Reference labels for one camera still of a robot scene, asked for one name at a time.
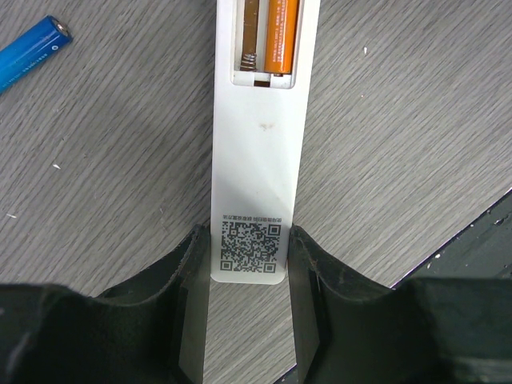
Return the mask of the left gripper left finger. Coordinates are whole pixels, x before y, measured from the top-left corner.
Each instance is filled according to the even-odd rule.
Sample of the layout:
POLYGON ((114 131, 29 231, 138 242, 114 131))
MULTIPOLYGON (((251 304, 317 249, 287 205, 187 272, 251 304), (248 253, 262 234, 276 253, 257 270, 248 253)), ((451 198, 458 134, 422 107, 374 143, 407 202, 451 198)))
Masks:
POLYGON ((4 383, 200 383, 210 234, 96 297, 56 284, 1 287, 4 383))

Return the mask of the white remote orange batteries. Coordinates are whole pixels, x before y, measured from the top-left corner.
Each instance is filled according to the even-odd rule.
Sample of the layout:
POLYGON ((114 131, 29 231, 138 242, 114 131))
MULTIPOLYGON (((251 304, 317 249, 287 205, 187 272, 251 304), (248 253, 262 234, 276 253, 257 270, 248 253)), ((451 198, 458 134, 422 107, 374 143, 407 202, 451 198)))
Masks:
POLYGON ((210 272, 274 285, 286 274, 320 4, 298 4, 288 74, 265 69, 269 4, 255 8, 248 30, 243 1, 217 4, 210 272))

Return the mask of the orange battery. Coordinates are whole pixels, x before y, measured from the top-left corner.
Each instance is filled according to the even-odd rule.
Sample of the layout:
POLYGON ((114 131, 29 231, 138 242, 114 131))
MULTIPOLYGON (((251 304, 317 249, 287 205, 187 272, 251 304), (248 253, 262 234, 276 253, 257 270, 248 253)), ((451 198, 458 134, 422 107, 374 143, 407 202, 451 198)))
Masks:
POLYGON ((270 0, 268 3, 264 71, 291 74, 298 20, 299 0, 270 0))

